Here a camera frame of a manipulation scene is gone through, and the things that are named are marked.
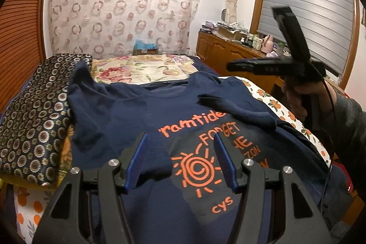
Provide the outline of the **person's right hand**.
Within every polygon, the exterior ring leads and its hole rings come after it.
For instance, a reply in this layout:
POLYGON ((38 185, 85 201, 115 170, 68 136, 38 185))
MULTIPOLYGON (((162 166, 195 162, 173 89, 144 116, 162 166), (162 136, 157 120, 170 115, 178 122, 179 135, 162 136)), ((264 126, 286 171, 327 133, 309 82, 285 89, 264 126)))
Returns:
POLYGON ((335 90, 326 81, 295 86, 287 80, 282 91, 290 105, 290 111, 312 132, 321 130, 323 121, 332 113, 337 101, 335 90))

